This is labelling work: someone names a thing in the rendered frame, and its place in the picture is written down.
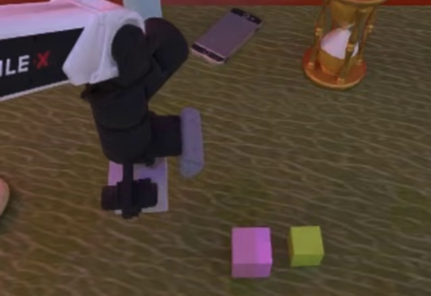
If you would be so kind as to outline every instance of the purple square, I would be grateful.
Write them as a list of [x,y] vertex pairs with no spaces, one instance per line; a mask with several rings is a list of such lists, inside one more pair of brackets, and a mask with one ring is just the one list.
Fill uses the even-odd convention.
[[232,229],[232,276],[263,278],[271,274],[271,230],[268,227]]

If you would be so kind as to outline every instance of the hourglass base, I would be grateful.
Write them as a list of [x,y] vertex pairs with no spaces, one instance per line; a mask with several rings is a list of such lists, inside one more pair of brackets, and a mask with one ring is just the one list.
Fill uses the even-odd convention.
[[307,77],[319,86],[330,89],[348,89],[349,87],[353,87],[361,82],[362,78],[365,76],[366,64],[362,61],[359,65],[353,65],[349,73],[346,75],[345,80],[343,82],[339,82],[337,80],[337,76],[330,75],[322,71],[318,61],[316,61],[313,68],[310,68],[308,66],[310,55],[311,48],[305,52],[304,57],[302,58],[302,68]]

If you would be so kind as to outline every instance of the smartphone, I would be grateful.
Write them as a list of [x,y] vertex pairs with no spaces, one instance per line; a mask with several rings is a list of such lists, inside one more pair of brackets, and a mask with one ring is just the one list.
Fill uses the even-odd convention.
[[262,26],[262,20],[238,8],[227,12],[191,46],[192,53],[213,64],[225,63]]

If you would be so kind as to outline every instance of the hourglass sand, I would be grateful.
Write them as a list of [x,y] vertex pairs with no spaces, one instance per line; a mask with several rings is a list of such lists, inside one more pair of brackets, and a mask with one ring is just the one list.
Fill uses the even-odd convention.
[[[376,8],[385,1],[323,0],[314,44],[302,59],[304,72],[313,82],[331,89],[347,89],[362,80],[366,72],[365,43],[374,27]],[[328,11],[331,30],[324,35]]]

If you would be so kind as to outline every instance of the wooden hourglass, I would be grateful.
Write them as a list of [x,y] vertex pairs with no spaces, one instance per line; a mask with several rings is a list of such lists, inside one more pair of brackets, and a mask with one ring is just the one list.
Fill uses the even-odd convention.
[[[306,75],[318,85],[347,89],[365,76],[364,47],[376,17],[387,0],[323,0],[314,30],[314,44],[302,59]],[[331,28],[325,34],[327,12]]]

